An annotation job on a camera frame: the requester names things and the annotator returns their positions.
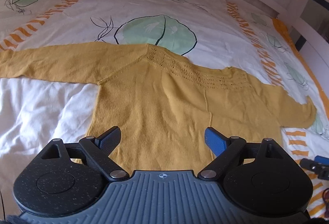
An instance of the sweater sleeve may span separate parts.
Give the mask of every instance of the sweater sleeve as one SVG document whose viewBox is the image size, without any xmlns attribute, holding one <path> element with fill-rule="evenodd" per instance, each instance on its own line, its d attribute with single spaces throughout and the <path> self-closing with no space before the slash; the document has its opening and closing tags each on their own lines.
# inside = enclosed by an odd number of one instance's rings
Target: sweater sleeve
<svg viewBox="0 0 329 224">
<path fill-rule="evenodd" d="M 263 84 L 249 74 L 248 79 L 259 98 L 282 127 L 309 128 L 313 124 L 316 108 L 309 96 L 306 97 L 306 104 L 300 104 L 281 86 Z"/>
<path fill-rule="evenodd" d="M 113 45 L 104 42 L 46 46 L 0 53 L 0 77 L 94 83 L 137 60 L 147 44 Z"/>
</svg>

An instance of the metal screw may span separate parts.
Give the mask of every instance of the metal screw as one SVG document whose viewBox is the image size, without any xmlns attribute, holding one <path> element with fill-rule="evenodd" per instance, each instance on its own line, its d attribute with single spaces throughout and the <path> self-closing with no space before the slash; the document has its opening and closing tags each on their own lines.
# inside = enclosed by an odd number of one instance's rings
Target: metal screw
<svg viewBox="0 0 329 224">
<path fill-rule="evenodd" d="M 200 174 L 203 178 L 206 178 L 206 179 L 211 179 L 211 178 L 214 178 L 217 174 L 215 171 L 213 170 L 204 170 L 201 172 Z"/>
<path fill-rule="evenodd" d="M 126 175 L 127 173 L 122 170 L 114 170 L 110 173 L 110 176 L 114 179 L 120 179 L 125 177 Z"/>
</svg>

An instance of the black mechanical device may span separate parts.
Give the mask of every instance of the black mechanical device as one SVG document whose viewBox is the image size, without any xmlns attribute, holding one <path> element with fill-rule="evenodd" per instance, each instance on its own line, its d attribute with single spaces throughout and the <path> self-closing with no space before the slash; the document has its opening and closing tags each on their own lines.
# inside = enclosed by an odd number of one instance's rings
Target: black mechanical device
<svg viewBox="0 0 329 224">
<path fill-rule="evenodd" d="M 312 183 L 271 138 L 247 143 L 207 128 L 205 143 L 217 157 L 197 176 L 191 170 L 136 170 L 130 176 L 108 158 L 120 140 L 120 129 L 113 127 L 78 143 L 49 142 L 14 183 L 20 218 L 30 224 L 302 224 L 309 219 Z M 255 160 L 244 164 L 250 158 Z"/>
</svg>

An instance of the knit fabric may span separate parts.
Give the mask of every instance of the knit fabric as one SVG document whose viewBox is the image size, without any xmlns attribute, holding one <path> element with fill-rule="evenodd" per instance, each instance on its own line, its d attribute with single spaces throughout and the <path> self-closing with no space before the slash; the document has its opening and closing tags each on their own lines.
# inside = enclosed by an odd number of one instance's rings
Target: knit fabric
<svg viewBox="0 0 329 224">
<path fill-rule="evenodd" d="M 199 172 L 214 158 L 204 143 L 208 126 L 248 142 L 272 137 L 281 143 L 280 127 L 308 128 L 316 114 L 309 97 L 299 104 L 281 86 L 243 70 L 196 66 L 150 44 L 92 42 L 0 53 L 0 77 L 21 75 L 98 84 L 86 135 L 119 126 L 121 143 L 110 157 L 129 173 Z"/>
</svg>

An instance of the crosshair symbol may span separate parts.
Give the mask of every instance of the crosshair symbol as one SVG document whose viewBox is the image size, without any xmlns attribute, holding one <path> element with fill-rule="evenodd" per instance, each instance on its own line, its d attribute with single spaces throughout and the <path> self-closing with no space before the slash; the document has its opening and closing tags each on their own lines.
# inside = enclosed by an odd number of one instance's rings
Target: crosshair symbol
<svg viewBox="0 0 329 224">
<path fill-rule="evenodd" d="M 161 173 L 161 174 L 159 175 L 159 177 L 162 178 L 162 179 L 165 179 L 167 176 L 168 176 L 168 175 L 165 174 L 165 173 Z"/>
</svg>

